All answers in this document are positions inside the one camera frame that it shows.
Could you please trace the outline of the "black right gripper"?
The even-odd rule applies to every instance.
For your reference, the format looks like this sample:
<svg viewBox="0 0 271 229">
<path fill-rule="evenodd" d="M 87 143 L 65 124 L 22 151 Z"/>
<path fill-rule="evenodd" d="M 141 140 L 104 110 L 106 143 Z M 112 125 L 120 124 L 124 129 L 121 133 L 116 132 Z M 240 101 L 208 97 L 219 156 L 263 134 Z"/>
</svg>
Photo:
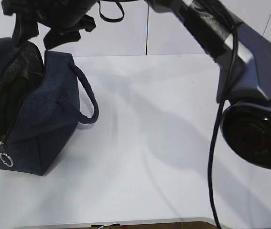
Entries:
<svg viewBox="0 0 271 229">
<path fill-rule="evenodd" d="M 46 50 L 65 43 L 77 42 L 80 32 L 92 23 L 87 19 L 88 11 L 97 3 L 96 0 L 3 0 L 1 2 L 4 15 L 16 14 L 12 34 L 14 46 L 39 35 L 38 23 L 57 31 L 50 30 L 43 42 Z"/>
</svg>

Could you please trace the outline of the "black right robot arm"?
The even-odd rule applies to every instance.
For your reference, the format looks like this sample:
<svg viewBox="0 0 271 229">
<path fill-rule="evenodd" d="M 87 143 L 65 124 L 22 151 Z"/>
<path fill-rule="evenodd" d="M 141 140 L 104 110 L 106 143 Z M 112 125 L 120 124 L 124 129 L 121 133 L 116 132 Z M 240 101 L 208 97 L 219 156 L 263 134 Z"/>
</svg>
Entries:
<svg viewBox="0 0 271 229">
<path fill-rule="evenodd" d="M 171 13 L 219 66 L 216 129 L 241 158 L 271 170 L 271 42 L 218 0 L 149 0 L 157 13 Z M 4 0 L 5 15 L 15 15 L 16 45 L 50 30 L 46 49 L 80 40 L 96 24 L 88 11 L 93 0 Z"/>
</svg>

